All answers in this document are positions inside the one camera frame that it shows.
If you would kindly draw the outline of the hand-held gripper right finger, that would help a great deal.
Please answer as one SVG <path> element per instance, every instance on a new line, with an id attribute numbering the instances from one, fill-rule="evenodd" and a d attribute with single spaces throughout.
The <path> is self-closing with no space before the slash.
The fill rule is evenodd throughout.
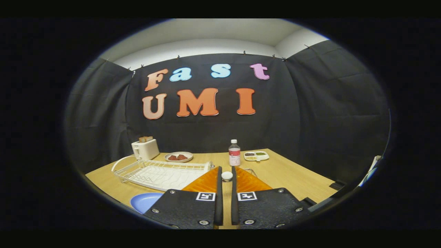
<path id="1" fill-rule="evenodd" d="M 231 220 L 239 229 L 285 229 L 310 215 L 312 200 L 298 200 L 285 187 L 272 188 L 251 172 L 234 167 Z"/>

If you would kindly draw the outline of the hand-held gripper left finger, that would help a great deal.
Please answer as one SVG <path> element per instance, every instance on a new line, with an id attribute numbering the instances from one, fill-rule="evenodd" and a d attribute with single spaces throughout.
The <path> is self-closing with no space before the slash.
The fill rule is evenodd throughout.
<path id="1" fill-rule="evenodd" d="M 222 168 L 214 167 L 182 190 L 167 190 L 143 215 L 175 229 L 223 224 Z"/>

